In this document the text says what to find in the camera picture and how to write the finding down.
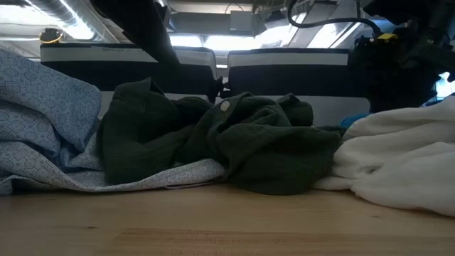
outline dark green cloth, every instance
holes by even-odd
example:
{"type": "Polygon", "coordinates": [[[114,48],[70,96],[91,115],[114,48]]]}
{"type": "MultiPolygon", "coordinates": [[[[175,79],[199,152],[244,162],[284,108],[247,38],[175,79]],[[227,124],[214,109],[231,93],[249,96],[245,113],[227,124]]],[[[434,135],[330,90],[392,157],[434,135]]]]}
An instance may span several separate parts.
{"type": "Polygon", "coordinates": [[[291,195],[329,172],[343,130],[311,127],[308,103],[250,93],[223,102],[169,100],[150,79],[119,86],[99,130],[106,181],[129,183],[212,158],[240,188],[291,195]]]}

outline button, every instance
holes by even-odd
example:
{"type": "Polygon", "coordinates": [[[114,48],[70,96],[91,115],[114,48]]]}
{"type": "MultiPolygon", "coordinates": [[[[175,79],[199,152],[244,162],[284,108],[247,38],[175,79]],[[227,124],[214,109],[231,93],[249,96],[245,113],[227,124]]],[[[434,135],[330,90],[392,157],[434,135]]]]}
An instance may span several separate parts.
{"type": "Polygon", "coordinates": [[[226,100],[223,103],[221,103],[220,109],[221,111],[226,111],[230,107],[230,103],[226,100]]]}

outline black cable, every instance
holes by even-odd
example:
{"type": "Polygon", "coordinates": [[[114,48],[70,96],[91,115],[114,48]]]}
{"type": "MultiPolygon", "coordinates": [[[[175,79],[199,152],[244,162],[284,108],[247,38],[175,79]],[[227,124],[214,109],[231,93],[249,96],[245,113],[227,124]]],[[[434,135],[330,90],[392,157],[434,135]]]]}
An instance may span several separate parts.
{"type": "Polygon", "coordinates": [[[242,11],[245,11],[239,4],[236,4],[236,3],[229,3],[227,6],[226,6],[226,10],[225,10],[225,14],[228,12],[228,8],[229,6],[235,4],[236,6],[239,6],[240,9],[242,9],[242,11]]]}
{"type": "Polygon", "coordinates": [[[308,24],[301,24],[297,23],[295,20],[292,19],[292,9],[296,5],[297,0],[291,0],[289,7],[287,8],[287,19],[289,23],[297,28],[313,28],[316,26],[322,26],[332,23],[343,23],[343,22],[360,22],[370,26],[373,29],[374,34],[380,35],[382,33],[381,29],[376,25],[374,22],[370,21],[366,18],[332,18],[326,21],[319,21],[315,23],[308,23],[308,24]]]}
{"type": "Polygon", "coordinates": [[[355,0],[355,13],[357,14],[357,18],[362,18],[362,11],[360,10],[360,1],[361,0],[355,0]]]}

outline crumpled clothing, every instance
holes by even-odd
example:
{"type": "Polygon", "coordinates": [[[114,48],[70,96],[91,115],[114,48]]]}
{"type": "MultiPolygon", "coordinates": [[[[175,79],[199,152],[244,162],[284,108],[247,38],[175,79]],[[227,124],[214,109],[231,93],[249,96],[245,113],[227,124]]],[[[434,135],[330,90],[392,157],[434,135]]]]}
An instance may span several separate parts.
{"type": "Polygon", "coordinates": [[[243,93],[212,105],[166,99],[150,79],[117,87],[100,130],[108,183],[138,181],[201,159],[220,162],[223,178],[258,193],[291,195],[326,174],[344,132],[312,127],[309,104],[243,93]]]}
{"type": "Polygon", "coordinates": [[[350,189],[384,206],[455,216],[455,97],[355,122],[314,187],[350,189]]]}
{"type": "Polygon", "coordinates": [[[100,101],[96,87],[0,50],[0,195],[195,186],[223,174],[219,163],[206,159],[109,186],[95,132],[100,101]]]}

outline white stripe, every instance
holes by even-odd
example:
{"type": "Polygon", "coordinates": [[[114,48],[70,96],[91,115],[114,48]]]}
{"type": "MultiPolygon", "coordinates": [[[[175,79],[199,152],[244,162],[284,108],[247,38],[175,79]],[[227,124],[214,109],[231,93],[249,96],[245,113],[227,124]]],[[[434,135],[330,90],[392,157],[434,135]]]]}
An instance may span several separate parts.
{"type": "MultiPolygon", "coordinates": [[[[213,79],[217,79],[215,56],[212,53],[176,50],[176,54],[181,64],[210,66],[213,79]]],[[[41,62],[49,61],[134,61],[157,63],[154,58],[142,49],[98,46],[90,48],[42,48],[41,62]]]]}
{"type": "Polygon", "coordinates": [[[345,53],[258,53],[229,55],[229,68],[253,65],[347,65],[345,53]]]}

